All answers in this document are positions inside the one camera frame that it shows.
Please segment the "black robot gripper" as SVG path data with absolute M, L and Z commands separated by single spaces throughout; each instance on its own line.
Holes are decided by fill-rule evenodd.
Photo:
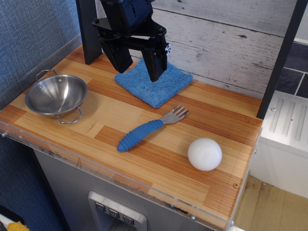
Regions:
M 143 36 L 158 40 L 158 47 L 142 51 L 151 81 L 157 81 L 167 69 L 169 44 L 166 42 L 166 29 L 152 20 L 151 0 L 102 0 L 105 18 L 95 18 L 92 25 L 107 31 L 108 39 L 120 36 Z M 100 45 L 107 58 L 119 73 L 124 73 L 133 63 L 128 48 L 115 40 L 100 39 Z

